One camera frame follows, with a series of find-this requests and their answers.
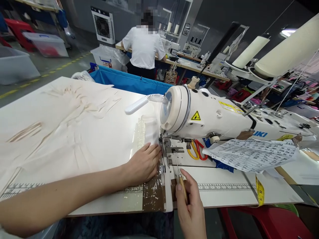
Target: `person's right hand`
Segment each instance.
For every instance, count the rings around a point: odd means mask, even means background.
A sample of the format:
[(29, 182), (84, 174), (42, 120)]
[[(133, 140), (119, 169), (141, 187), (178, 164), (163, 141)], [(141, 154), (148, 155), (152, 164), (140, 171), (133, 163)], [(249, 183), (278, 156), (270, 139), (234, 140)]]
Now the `person's right hand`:
[(182, 186), (179, 183), (176, 185), (177, 212), (184, 237), (206, 239), (205, 212), (197, 182), (185, 170), (181, 169), (180, 172), (186, 177), (184, 183), (189, 193), (189, 205), (186, 205)]
[(124, 165), (128, 186), (136, 186), (147, 182), (156, 175), (162, 157), (162, 149), (158, 144), (147, 143), (140, 148)]

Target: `yellow warning triangle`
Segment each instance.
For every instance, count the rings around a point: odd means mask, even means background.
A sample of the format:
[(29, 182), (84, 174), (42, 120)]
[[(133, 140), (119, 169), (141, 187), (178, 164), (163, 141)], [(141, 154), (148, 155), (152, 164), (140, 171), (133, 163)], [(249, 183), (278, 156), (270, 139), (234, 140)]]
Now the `yellow warning triangle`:
[(199, 116), (198, 111), (196, 111), (196, 113), (193, 115), (193, 117), (191, 118), (191, 120), (198, 120), (198, 121), (200, 121), (200, 116)]

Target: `thread spool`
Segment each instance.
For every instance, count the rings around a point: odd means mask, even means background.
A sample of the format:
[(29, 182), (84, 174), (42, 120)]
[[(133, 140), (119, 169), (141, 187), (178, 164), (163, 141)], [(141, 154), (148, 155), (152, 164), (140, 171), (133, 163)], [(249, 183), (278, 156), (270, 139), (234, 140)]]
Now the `thread spool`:
[(171, 28), (172, 28), (172, 23), (169, 22), (169, 23), (168, 23), (168, 26), (167, 26), (167, 31), (170, 32), (170, 29), (171, 29)]
[(237, 57), (233, 65), (242, 69), (247, 63), (269, 42), (268, 38), (258, 36), (255, 40)]
[(255, 64), (255, 70), (266, 77), (277, 77), (310, 58), (319, 48), (319, 14), (282, 41)]
[(228, 50), (229, 50), (229, 46), (227, 46), (225, 50), (223, 50), (223, 53), (227, 54)]
[(175, 34), (175, 35), (177, 35), (178, 30), (179, 30), (179, 25), (178, 25), (178, 24), (176, 24), (176, 26), (175, 26), (175, 31), (174, 31), (174, 34)]

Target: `air cooler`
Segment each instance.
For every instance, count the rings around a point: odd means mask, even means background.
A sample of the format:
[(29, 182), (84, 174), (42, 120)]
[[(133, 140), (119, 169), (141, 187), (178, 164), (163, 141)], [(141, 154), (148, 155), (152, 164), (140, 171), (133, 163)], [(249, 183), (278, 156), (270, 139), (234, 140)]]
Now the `air cooler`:
[(112, 13), (91, 6), (96, 36), (99, 41), (115, 44)]

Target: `blue fabric bin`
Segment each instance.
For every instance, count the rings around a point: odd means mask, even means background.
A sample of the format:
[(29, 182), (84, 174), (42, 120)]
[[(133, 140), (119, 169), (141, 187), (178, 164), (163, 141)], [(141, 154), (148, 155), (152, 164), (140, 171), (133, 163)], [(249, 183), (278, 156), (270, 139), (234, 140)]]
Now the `blue fabric bin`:
[(105, 66), (99, 66), (99, 70), (92, 72), (91, 77), (96, 83), (114, 85), (114, 88), (131, 91), (143, 95), (164, 95), (171, 87), (170, 84), (141, 78), (126, 72), (114, 70)]

